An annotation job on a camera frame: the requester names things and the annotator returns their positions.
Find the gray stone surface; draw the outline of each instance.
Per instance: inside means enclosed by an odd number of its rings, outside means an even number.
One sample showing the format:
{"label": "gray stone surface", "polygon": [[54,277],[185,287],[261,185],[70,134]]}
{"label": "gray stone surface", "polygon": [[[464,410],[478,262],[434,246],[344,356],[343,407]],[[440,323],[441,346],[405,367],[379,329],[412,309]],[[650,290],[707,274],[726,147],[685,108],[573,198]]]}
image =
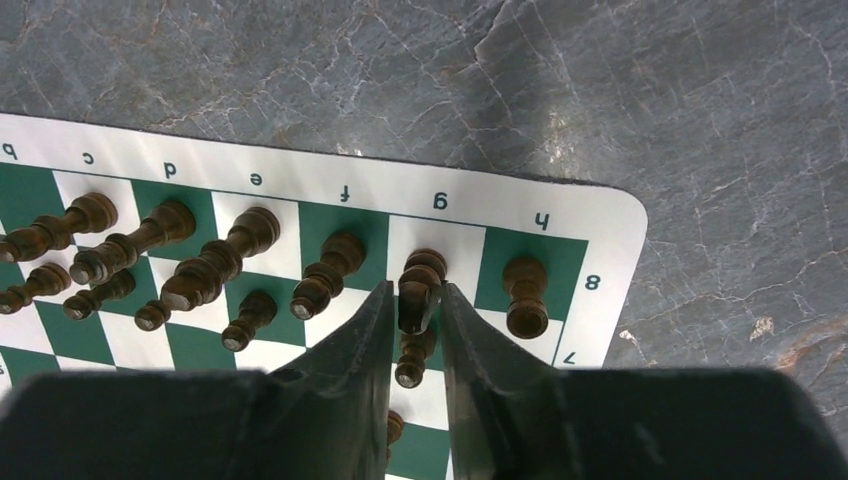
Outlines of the gray stone surface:
{"label": "gray stone surface", "polygon": [[848,445],[843,1],[268,3],[0,2],[0,110],[627,189],[607,365],[776,367]]}

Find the pawn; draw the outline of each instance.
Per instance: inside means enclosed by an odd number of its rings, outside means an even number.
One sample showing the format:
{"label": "pawn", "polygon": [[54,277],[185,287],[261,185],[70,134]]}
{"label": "pawn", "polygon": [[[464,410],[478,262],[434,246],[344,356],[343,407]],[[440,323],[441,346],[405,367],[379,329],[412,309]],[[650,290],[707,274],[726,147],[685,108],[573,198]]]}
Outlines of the pawn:
{"label": "pawn", "polygon": [[509,295],[506,326],[522,339],[536,338],[548,329],[548,309],[542,294],[548,288],[548,273],[532,257],[510,260],[503,271],[503,289]]}
{"label": "pawn", "polygon": [[430,293],[445,281],[447,262],[429,248],[415,250],[403,266],[398,279],[398,328],[417,335],[427,328],[430,318]]}
{"label": "pawn", "polygon": [[221,343],[231,352],[247,348],[256,330],[267,326],[277,315],[277,302],[265,292],[250,292],[239,305],[239,316],[221,333]]}
{"label": "pawn", "polygon": [[403,417],[400,416],[394,410],[389,410],[389,418],[386,422],[386,463],[389,463],[389,460],[392,458],[392,449],[389,448],[391,444],[400,440],[400,436],[403,435]]}
{"label": "pawn", "polygon": [[420,335],[400,334],[400,359],[395,380],[403,388],[415,388],[424,380],[424,361],[433,356],[436,333],[428,328]]}
{"label": "pawn", "polygon": [[23,286],[0,292],[0,314],[10,315],[32,304],[34,297],[57,295],[71,286],[71,278],[55,263],[44,264],[29,274]]}
{"label": "pawn", "polygon": [[100,233],[118,221],[118,210],[99,193],[77,197],[59,218],[37,217],[29,227],[12,231],[0,242],[0,262],[35,260],[48,250],[64,250],[76,233]]}
{"label": "pawn", "polygon": [[135,290],[135,278],[128,270],[121,270],[108,282],[91,290],[80,290],[62,304],[62,311],[71,320],[88,318],[100,310],[103,302],[120,300]]}
{"label": "pawn", "polygon": [[144,217],[132,233],[113,233],[106,241],[74,256],[71,278],[80,285],[100,285],[121,270],[132,267],[142,253],[182,242],[194,234],[194,215],[180,202],[168,200]]}
{"label": "pawn", "polygon": [[289,309],[295,318],[309,320],[323,312],[344,289],[344,277],[359,270],[365,246],[350,233],[334,233],[321,245],[321,259],[306,267],[294,287]]}
{"label": "pawn", "polygon": [[172,310],[188,312],[212,303],[224,283],[239,276],[243,260],[266,252],[280,238],[280,222],[268,210],[251,207],[236,217],[226,240],[203,245],[200,255],[183,260],[162,285],[160,300]]}
{"label": "pawn", "polygon": [[151,300],[135,313],[135,326],[152,332],[171,319],[171,309],[162,300]]}

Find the chess board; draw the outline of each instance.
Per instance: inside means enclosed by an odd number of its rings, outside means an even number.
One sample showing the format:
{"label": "chess board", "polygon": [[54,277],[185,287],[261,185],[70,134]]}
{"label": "chess board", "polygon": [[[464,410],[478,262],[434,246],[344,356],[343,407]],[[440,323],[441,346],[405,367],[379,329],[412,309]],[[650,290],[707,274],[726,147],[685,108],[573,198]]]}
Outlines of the chess board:
{"label": "chess board", "polygon": [[[137,228],[155,205],[177,199],[197,219],[183,243],[154,249],[131,268],[137,288],[83,321],[61,304],[83,288],[38,298],[0,318],[0,391],[46,371],[95,369],[276,369],[344,323],[369,290],[397,280],[416,248],[441,252],[448,280],[505,335],[506,263],[532,255],[545,265],[550,323],[543,335],[516,340],[558,368],[604,361],[642,248],[641,203],[613,188],[534,182],[403,162],[217,143],[131,130],[0,114],[0,234],[42,214],[61,215],[77,196],[107,195],[119,219],[109,230],[74,237],[64,251],[20,264],[0,264],[0,288],[22,284],[44,263],[68,267],[74,254],[115,232]],[[174,312],[154,332],[139,330],[136,310],[158,291],[180,260],[226,235],[234,218],[263,206],[282,224],[271,249],[246,259],[243,273],[212,304]],[[330,234],[346,230],[367,249],[342,294],[309,321],[288,310],[303,267]],[[254,289],[274,297],[279,313],[248,348],[231,353],[220,334]],[[394,361],[399,358],[395,341]],[[451,478],[445,378],[440,345],[415,389],[394,381],[391,408],[406,426],[392,445],[387,478]]]}

